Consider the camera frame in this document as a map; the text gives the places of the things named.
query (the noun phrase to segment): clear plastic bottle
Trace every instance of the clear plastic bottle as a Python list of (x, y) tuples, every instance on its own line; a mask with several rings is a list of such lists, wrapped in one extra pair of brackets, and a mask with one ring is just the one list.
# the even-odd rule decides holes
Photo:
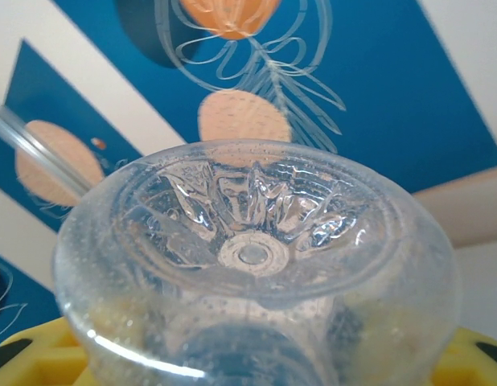
[(108, 386), (418, 386), (461, 300), (450, 242), (414, 198), (280, 142), (123, 167), (65, 221), (54, 272)]

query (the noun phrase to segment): orange circle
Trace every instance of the orange circle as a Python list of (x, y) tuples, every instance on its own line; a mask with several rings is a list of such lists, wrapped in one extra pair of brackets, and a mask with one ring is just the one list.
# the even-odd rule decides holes
[[(291, 142), (291, 129), (286, 117), (270, 102), (251, 92), (217, 91), (209, 94), (199, 108), (199, 135), (202, 141), (214, 139), (261, 139)], [(223, 155), (217, 162), (246, 166), (248, 160), (239, 154)]]
[[(97, 185), (104, 178), (100, 163), (92, 151), (67, 130), (45, 121), (29, 122), (27, 130), (73, 166), (91, 186)], [(50, 175), (22, 150), (16, 150), (14, 166), (20, 183), (34, 195), (64, 207), (78, 204), (78, 199), (67, 191), (56, 177)]]
[(213, 35), (245, 39), (255, 35), (281, 0), (180, 0), (191, 17)]

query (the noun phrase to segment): black mark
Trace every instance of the black mark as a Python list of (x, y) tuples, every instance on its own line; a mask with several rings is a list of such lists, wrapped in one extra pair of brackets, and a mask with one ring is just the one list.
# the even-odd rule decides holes
[(20, 339), (16, 342), (9, 343), (0, 347), (0, 368), (12, 360), (16, 355), (25, 350), (29, 344), (32, 343), (31, 339)]
[(497, 363), (497, 346), (484, 342), (477, 342), (475, 345)]

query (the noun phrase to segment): yellow tray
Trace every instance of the yellow tray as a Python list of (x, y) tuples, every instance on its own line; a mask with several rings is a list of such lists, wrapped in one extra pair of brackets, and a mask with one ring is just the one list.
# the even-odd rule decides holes
[[(0, 386), (99, 386), (64, 318), (0, 346)], [(433, 386), (497, 386), (497, 341), (460, 328), (434, 370)]]

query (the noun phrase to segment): orange flower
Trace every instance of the orange flower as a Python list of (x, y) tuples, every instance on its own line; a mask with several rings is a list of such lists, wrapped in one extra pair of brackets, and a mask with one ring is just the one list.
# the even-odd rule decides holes
[(187, 12), (213, 35), (244, 39), (255, 35), (281, 0), (180, 0)]

